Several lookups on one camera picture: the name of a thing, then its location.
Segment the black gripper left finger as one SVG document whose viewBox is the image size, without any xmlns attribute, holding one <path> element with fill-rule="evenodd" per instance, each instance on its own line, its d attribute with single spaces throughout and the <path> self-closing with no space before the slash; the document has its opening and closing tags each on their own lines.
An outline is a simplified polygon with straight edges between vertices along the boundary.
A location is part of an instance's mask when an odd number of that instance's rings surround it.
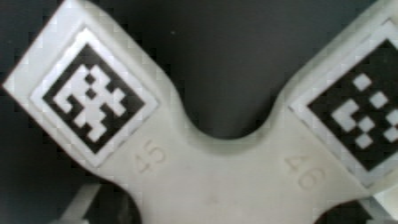
<svg viewBox="0 0 398 224">
<path fill-rule="evenodd" d="M 55 224 L 142 224 L 135 201 L 112 183 L 82 186 Z"/>
</svg>

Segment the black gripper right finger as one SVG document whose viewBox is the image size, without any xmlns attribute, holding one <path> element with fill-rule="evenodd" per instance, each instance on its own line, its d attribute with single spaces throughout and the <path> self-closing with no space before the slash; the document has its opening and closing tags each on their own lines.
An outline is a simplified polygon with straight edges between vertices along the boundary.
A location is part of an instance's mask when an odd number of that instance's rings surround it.
<svg viewBox="0 0 398 224">
<path fill-rule="evenodd" d="M 347 201 L 327 201 L 311 224 L 398 224 L 398 197 L 373 195 Z"/>
</svg>

